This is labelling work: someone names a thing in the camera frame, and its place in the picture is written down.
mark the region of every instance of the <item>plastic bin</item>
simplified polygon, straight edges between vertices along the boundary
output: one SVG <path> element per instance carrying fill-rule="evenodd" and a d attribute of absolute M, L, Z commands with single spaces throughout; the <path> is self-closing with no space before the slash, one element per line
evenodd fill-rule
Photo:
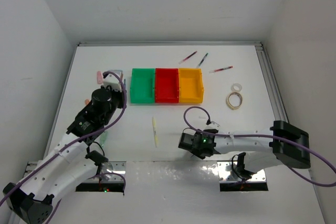
<path fill-rule="evenodd" d="M 131 103 L 154 103 L 155 69 L 133 68 L 130 93 Z"/>
<path fill-rule="evenodd" d="M 203 82 L 202 71 L 197 68 L 179 68 L 180 79 L 180 103 L 202 103 Z"/>
<path fill-rule="evenodd" d="M 177 68 L 156 68 L 155 70 L 155 102 L 179 102 L 179 70 Z"/>

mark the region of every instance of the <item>green bin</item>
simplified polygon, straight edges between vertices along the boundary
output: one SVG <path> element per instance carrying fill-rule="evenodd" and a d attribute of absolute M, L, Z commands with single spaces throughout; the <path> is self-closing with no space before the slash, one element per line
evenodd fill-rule
<path fill-rule="evenodd" d="M 155 68 L 133 68 L 131 103 L 155 102 Z"/>

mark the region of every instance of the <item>red marker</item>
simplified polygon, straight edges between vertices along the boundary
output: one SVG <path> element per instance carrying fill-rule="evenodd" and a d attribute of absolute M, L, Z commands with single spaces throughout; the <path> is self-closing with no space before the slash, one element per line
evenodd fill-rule
<path fill-rule="evenodd" d="M 194 55 L 195 53 L 197 53 L 197 51 L 194 51 L 191 55 L 189 55 L 188 57 L 186 57 L 185 59 L 181 60 L 178 64 L 181 64 L 183 62 L 185 62 L 187 59 L 189 59 L 192 55 Z"/>
<path fill-rule="evenodd" d="M 211 70 L 209 73 L 220 72 L 220 71 L 223 71 L 223 70 L 226 70 L 226 69 L 230 69 L 230 68 L 233 68 L 233 66 Z"/>

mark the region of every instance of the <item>blue pen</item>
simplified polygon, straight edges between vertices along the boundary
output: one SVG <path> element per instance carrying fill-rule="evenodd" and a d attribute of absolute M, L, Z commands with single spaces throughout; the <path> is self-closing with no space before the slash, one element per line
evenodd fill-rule
<path fill-rule="evenodd" d="M 203 59 L 200 61 L 200 63 L 197 65 L 196 68 L 199 68 L 201 66 L 201 64 L 203 63 L 203 61 L 205 60 L 205 58 L 208 56 L 208 53 L 206 53 L 206 55 L 203 57 Z"/>

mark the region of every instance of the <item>marker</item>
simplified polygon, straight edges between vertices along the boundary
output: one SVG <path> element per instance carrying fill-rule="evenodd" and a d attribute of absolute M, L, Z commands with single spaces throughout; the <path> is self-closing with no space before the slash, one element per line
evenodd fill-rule
<path fill-rule="evenodd" d="M 189 55 L 188 57 L 184 58 L 183 60 L 181 60 L 178 64 L 181 64 L 183 62 L 185 62 L 187 59 L 189 59 L 192 55 L 194 55 L 195 53 L 197 53 L 197 51 L 194 51 L 191 55 Z"/>
<path fill-rule="evenodd" d="M 226 70 L 226 69 L 230 69 L 230 68 L 233 68 L 233 66 L 211 70 L 209 73 L 220 72 L 220 71 L 223 71 L 223 70 Z"/>
<path fill-rule="evenodd" d="M 197 65 L 196 68 L 199 68 L 201 66 L 201 64 L 203 63 L 203 61 L 205 60 L 205 58 L 208 56 L 208 53 L 206 53 L 206 55 L 203 57 L 203 59 L 200 61 L 200 63 Z"/>
<path fill-rule="evenodd" d="M 155 147 L 157 148 L 157 144 L 158 144 L 158 136 L 156 135 L 156 120 L 155 117 L 152 117 L 152 124 L 153 124 L 153 133 L 154 133 L 154 143 L 155 143 Z"/>

